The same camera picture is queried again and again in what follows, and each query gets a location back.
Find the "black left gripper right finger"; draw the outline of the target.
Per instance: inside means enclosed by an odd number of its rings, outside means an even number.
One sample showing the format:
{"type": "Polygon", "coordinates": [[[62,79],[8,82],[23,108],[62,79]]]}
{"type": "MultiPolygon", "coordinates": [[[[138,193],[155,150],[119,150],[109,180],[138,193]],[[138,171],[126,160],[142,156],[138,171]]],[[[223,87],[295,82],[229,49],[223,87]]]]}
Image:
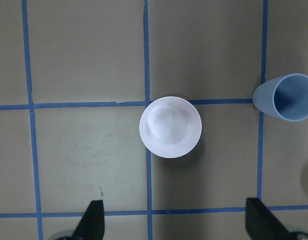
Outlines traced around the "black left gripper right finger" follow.
{"type": "Polygon", "coordinates": [[[308,233],[289,231],[258,198],[245,201],[245,229],[251,239],[308,240],[308,233]]]}

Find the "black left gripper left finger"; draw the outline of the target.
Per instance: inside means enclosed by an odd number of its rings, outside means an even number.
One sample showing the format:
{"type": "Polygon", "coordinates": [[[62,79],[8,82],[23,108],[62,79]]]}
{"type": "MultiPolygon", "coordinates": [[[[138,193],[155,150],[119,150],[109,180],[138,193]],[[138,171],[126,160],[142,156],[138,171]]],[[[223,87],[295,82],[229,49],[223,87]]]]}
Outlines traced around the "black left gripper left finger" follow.
{"type": "Polygon", "coordinates": [[[71,231],[55,233],[51,240],[102,240],[105,233],[105,214],[103,200],[89,203],[76,228],[71,231]]]}

